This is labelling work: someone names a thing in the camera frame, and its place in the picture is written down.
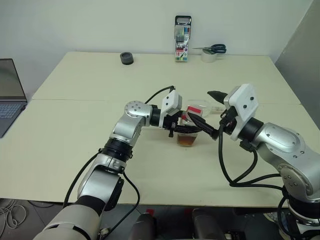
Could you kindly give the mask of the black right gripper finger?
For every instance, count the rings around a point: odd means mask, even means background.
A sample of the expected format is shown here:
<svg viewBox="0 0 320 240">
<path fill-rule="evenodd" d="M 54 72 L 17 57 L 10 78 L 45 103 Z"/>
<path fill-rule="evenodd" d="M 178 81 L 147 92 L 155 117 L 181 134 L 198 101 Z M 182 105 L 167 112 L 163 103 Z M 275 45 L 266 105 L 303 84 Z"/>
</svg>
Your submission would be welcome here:
<svg viewBox="0 0 320 240">
<path fill-rule="evenodd" d="M 204 118 L 191 112 L 188 112 L 187 115 L 197 128 L 207 133 L 213 140 L 216 140 L 219 137 L 219 131 L 206 123 Z"/>
<path fill-rule="evenodd" d="M 209 96 L 211 96 L 214 100 L 216 100 L 218 103 L 221 103 L 221 104 L 224 103 L 224 99 L 228 95 L 225 92 L 221 92 L 221 91 L 217 91 L 217 90 L 208 91 L 207 94 Z"/>
</svg>

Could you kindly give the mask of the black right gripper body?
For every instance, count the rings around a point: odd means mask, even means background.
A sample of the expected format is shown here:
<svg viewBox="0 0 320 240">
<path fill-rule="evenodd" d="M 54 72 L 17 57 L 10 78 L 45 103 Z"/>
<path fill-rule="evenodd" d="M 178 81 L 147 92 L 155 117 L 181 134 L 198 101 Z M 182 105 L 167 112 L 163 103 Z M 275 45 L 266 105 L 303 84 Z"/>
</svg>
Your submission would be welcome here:
<svg viewBox="0 0 320 240">
<path fill-rule="evenodd" d="M 234 106 L 226 109 L 220 115 L 219 128 L 223 130 L 224 133 L 231 135 L 237 125 L 236 121 L 237 111 Z"/>
</svg>

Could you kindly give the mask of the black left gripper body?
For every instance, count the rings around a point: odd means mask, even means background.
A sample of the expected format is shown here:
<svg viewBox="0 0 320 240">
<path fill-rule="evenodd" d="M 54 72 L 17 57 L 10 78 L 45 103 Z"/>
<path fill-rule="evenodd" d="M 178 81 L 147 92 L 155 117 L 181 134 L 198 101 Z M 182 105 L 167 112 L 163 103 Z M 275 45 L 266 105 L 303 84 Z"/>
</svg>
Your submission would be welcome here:
<svg viewBox="0 0 320 240">
<path fill-rule="evenodd" d="M 178 111 L 174 115 L 166 115 L 163 120 L 163 128 L 169 131 L 168 137 L 173 138 L 174 133 L 185 133 L 186 128 L 178 124 L 179 118 L 182 116 L 183 111 Z"/>
</svg>

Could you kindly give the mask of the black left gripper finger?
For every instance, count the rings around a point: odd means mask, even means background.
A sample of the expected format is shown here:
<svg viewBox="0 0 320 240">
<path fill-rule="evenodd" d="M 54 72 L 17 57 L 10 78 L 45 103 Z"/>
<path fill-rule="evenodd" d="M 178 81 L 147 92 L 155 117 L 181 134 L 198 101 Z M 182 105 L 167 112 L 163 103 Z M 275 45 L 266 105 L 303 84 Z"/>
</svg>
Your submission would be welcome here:
<svg viewBox="0 0 320 240">
<path fill-rule="evenodd" d="M 201 132 L 202 129 L 193 125 L 177 125 L 174 128 L 174 131 L 176 133 L 182 133 L 182 134 L 193 134 L 193 133 Z"/>
</svg>

